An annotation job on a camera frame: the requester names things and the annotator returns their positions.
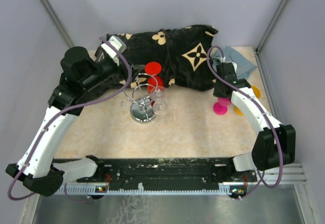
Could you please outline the red plastic wine glass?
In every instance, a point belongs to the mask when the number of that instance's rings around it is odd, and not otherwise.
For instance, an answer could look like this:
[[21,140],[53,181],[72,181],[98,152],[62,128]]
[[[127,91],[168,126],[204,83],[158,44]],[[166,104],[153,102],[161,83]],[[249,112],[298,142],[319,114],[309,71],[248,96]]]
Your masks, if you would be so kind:
[[145,73],[151,75],[147,83],[150,84],[147,86],[148,93],[151,93],[154,87],[163,87],[164,83],[162,78],[159,76],[159,73],[162,71],[160,63],[152,61],[145,66]]

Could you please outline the pink plastic wine glass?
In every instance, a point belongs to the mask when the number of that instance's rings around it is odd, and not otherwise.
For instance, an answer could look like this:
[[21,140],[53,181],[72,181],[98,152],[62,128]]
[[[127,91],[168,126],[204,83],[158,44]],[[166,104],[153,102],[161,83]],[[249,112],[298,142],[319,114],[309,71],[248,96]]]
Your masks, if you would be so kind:
[[231,101],[226,98],[218,98],[217,102],[213,105],[213,111],[217,115],[225,115],[228,111],[228,106]]

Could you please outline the yellow plastic wine glass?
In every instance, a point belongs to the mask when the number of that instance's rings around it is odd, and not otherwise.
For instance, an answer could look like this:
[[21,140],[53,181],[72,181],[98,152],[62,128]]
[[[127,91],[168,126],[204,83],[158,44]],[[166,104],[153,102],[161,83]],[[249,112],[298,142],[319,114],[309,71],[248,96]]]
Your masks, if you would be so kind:
[[[257,87],[255,87],[255,86],[251,86],[251,88],[252,88],[252,90],[253,90],[253,92],[254,92],[254,95],[259,99],[260,97],[261,97],[261,92],[260,92],[260,90],[257,88]],[[237,115],[239,115],[239,116],[243,116],[244,114],[240,111],[240,109],[238,108],[238,107],[236,107],[236,106],[234,106],[234,112],[237,114]]]

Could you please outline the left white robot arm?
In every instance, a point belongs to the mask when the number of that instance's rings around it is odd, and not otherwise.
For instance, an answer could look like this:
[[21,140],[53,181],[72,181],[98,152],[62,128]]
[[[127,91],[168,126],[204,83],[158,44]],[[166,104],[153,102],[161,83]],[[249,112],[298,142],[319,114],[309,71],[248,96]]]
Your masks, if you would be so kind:
[[31,195],[48,197],[71,181],[91,178],[99,182],[104,179],[104,163],[93,155],[75,161],[53,163],[59,145],[82,110],[119,94],[134,76],[129,48],[112,49],[101,44],[99,50],[104,57],[96,60],[81,46],[65,52],[60,61],[62,74],[59,86],[49,99],[37,134],[19,162],[9,164],[6,168],[6,173],[13,178],[8,190],[11,200],[19,200],[12,194],[17,181]]

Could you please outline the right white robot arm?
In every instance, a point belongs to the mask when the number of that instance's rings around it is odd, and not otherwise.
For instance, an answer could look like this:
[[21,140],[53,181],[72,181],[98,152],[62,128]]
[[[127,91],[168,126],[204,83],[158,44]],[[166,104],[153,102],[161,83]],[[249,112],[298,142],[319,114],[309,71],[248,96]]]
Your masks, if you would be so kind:
[[238,79],[234,64],[216,66],[217,80],[213,95],[229,99],[248,120],[256,134],[252,151],[230,159],[227,176],[239,181],[248,170],[268,170],[295,161],[296,131],[290,124],[284,125],[259,101],[246,79]]

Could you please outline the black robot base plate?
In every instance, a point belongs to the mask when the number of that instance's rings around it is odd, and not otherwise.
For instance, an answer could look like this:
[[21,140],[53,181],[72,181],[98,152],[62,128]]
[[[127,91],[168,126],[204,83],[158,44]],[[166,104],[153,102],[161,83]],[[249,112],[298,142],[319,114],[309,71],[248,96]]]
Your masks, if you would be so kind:
[[252,170],[235,173],[226,157],[219,158],[106,158],[92,177],[77,183],[108,183],[110,190],[218,190],[224,182],[257,180]]

